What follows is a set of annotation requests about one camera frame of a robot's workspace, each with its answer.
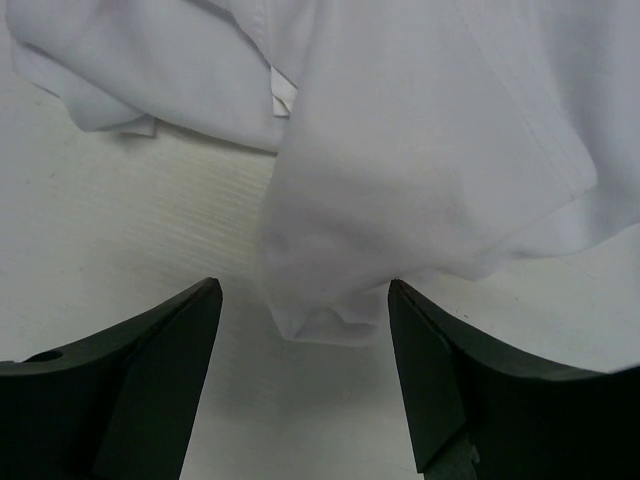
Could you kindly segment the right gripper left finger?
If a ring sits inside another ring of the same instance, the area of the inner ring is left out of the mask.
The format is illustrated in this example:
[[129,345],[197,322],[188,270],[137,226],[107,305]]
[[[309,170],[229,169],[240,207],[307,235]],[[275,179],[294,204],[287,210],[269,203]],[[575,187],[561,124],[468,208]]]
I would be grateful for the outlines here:
[[5,479],[176,479],[223,296],[205,279],[73,343],[1,365]]

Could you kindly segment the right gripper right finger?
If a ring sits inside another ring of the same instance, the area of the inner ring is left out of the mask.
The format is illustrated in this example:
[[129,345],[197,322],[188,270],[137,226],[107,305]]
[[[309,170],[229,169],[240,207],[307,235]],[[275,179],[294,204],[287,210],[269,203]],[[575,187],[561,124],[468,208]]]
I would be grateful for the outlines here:
[[515,348],[405,282],[388,292],[410,439],[426,479],[635,479],[639,371]]

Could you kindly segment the white t shirt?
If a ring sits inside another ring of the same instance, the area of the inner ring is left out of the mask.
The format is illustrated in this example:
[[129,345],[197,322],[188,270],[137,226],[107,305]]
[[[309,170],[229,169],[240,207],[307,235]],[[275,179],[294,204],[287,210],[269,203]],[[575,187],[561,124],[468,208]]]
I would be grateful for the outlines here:
[[390,281],[482,279],[639,221],[635,1],[10,1],[83,131],[276,154],[258,254],[291,340],[357,345]]

